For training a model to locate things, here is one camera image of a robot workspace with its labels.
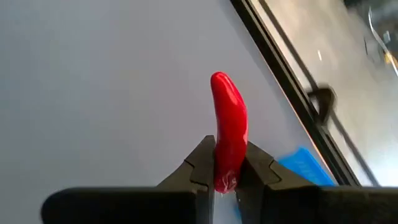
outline white surface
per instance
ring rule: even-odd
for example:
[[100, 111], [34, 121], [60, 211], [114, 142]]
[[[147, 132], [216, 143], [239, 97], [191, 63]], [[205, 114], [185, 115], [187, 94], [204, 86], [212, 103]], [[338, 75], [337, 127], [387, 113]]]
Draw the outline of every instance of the white surface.
[[215, 134], [217, 70], [252, 142], [313, 150], [229, 1], [6, 0], [0, 28], [0, 223], [40, 223], [66, 187], [158, 184]]

